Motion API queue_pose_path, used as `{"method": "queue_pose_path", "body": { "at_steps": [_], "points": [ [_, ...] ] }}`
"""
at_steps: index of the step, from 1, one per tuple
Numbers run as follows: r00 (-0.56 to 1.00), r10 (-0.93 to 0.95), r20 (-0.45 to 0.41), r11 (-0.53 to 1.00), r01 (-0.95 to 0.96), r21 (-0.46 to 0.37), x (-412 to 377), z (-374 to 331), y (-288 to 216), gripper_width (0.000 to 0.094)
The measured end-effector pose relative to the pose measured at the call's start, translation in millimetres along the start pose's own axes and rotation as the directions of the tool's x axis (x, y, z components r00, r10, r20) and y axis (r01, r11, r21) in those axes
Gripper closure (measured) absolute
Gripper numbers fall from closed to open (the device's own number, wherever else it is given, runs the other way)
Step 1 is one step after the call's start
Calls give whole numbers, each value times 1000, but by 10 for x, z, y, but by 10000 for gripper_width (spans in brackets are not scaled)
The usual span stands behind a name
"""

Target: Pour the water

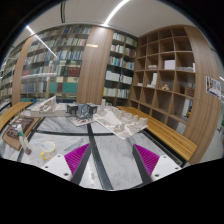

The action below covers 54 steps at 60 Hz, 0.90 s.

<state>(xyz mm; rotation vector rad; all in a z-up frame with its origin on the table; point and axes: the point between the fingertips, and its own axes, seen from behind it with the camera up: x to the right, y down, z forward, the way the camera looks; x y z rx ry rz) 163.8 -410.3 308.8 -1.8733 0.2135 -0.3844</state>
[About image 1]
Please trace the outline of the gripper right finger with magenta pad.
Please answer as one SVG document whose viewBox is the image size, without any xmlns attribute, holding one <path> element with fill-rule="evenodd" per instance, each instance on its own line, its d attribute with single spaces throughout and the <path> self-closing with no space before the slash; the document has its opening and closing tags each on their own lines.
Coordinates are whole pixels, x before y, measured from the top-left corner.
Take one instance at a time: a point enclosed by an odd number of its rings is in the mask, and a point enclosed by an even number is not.
<svg viewBox="0 0 224 224">
<path fill-rule="evenodd" d="M 181 170 L 181 167 L 169 156 L 158 156 L 137 144 L 133 145 L 132 154 L 135 158 L 144 185 Z"/>
</svg>

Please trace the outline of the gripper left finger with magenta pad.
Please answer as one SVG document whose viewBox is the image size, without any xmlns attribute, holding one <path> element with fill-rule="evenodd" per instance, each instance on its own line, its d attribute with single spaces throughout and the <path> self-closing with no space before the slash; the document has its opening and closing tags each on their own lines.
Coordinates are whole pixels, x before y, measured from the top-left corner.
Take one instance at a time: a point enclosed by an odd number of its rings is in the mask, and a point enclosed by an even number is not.
<svg viewBox="0 0 224 224">
<path fill-rule="evenodd" d="M 78 147 L 66 155 L 57 154 L 42 169 L 72 183 L 81 182 L 86 164 L 91 154 L 91 144 Z"/>
</svg>

